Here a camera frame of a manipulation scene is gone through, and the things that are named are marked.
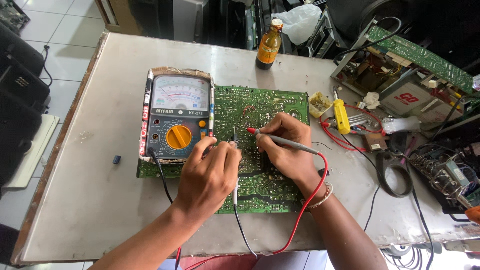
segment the yellow rotary knob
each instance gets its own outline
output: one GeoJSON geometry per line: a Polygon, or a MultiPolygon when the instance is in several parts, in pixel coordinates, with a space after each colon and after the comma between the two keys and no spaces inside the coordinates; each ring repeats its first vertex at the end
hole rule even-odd
{"type": "Polygon", "coordinates": [[[167,144],[173,149],[187,147],[192,141],[192,133],[183,125],[175,125],[167,131],[167,144]]]}

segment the red probe tip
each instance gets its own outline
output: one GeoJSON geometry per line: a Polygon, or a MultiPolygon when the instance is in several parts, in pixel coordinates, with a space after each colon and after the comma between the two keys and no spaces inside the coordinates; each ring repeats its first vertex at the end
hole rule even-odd
{"type": "Polygon", "coordinates": [[[252,128],[252,127],[247,128],[247,131],[250,132],[250,133],[252,133],[252,134],[255,134],[255,130],[256,130],[256,129],[255,129],[255,128],[252,128]]]}

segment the hand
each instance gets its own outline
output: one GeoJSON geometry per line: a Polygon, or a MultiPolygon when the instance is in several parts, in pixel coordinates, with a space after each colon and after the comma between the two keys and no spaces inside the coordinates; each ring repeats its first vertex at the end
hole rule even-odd
{"type": "MultiPolygon", "coordinates": [[[[270,123],[260,128],[260,132],[312,147],[310,127],[284,112],[279,112],[270,123]]],[[[318,178],[312,154],[291,147],[280,147],[262,134],[257,134],[257,146],[259,152],[266,151],[275,167],[297,185],[311,182],[312,177],[318,178]]]]}
{"type": "Polygon", "coordinates": [[[202,160],[205,149],[215,142],[214,137],[200,140],[183,165],[173,205],[182,209],[190,222],[204,222],[213,215],[237,183],[241,151],[234,144],[220,142],[202,160]]]}

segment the brown glass bottle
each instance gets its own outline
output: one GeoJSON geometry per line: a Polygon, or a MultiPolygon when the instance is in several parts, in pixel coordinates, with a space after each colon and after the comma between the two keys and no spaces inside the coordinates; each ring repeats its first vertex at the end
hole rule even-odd
{"type": "Polygon", "coordinates": [[[273,19],[270,29],[262,37],[258,46],[257,58],[255,59],[255,65],[259,69],[270,69],[272,67],[278,48],[282,44],[282,38],[280,37],[282,27],[282,20],[273,19]]]}

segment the bottle label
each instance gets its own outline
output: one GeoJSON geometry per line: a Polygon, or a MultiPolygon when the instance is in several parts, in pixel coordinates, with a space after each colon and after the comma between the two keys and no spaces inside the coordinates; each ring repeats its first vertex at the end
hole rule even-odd
{"type": "Polygon", "coordinates": [[[258,53],[257,53],[257,58],[261,62],[265,64],[270,64],[275,61],[275,56],[278,53],[278,48],[277,49],[272,49],[267,46],[265,46],[262,42],[260,42],[260,46],[258,47],[258,53]]]}

